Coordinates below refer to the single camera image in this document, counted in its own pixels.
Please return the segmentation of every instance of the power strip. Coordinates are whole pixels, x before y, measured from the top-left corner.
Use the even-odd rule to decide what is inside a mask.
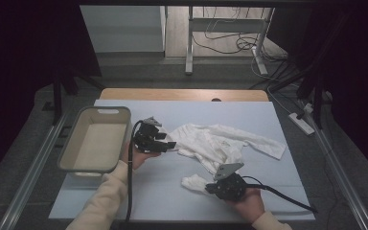
[[[311,136],[315,133],[315,131],[304,121],[303,119],[297,119],[296,113],[291,113],[288,115],[288,117],[291,119],[293,123],[295,123],[298,127],[301,128],[301,130],[304,131],[308,136]]]

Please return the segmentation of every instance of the sleeve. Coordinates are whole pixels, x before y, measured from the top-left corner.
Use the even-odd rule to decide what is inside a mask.
[[[126,196],[127,163],[119,161],[113,172],[103,175],[103,183],[68,225],[67,230],[108,230]]]
[[[281,223],[270,212],[265,212],[252,224],[256,230],[291,230],[286,223]]]

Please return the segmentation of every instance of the human hand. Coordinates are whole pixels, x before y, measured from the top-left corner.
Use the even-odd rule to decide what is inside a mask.
[[[225,201],[234,207],[244,219],[251,223],[255,222],[265,212],[265,205],[263,204],[260,189],[246,189],[240,201]]]
[[[127,163],[128,161],[128,151],[129,151],[129,142],[125,143],[125,150],[124,153],[121,157],[121,160],[125,163]],[[134,147],[133,145],[133,169],[137,170],[141,165],[143,165],[143,163],[145,163],[145,161],[151,157],[156,157],[159,156],[161,153],[160,152],[147,152],[147,153],[142,153],[141,151],[139,151],[136,147]]]

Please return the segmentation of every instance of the white table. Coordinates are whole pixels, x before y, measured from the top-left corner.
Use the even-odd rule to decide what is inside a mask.
[[[221,124],[287,143],[273,104],[269,102],[97,100],[95,105],[127,106],[132,113],[132,123],[154,116],[169,131],[188,123]],[[286,196],[308,204],[288,149],[281,160],[250,147],[243,149],[242,156],[245,165],[240,170],[241,175],[254,176]],[[212,181],[212,175],[200,163],[175,152],[149,160],[133,177],[131,221],[243,222],[231,207],[214,195],[199,194],[182,187],[181,178],[194,173]],[[99,184],[99,178],[67,174],[49,218],[73,219]],[[262,191],[262,197],[266,210],[273,212],[279,220],[314,219],[312,212],[270,192]],[[121,206],[116,219],[124,219],[126,209],[127,202]]]

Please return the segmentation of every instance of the dark background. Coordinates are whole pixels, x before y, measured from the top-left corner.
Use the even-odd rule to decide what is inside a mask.
[[[323,76],[324,89],[332,94],[333,118],[368,159],[368,3],[355,4],[314,74]],[[286,49],[302,70],[321,49],[336,16],[337,11],[327,7],[276,9],[267,37]]]
[[[58,75],[76,93],[69,71],[100,76],[75,1],[0,1],[0,161],[34,106],[35,91]]]

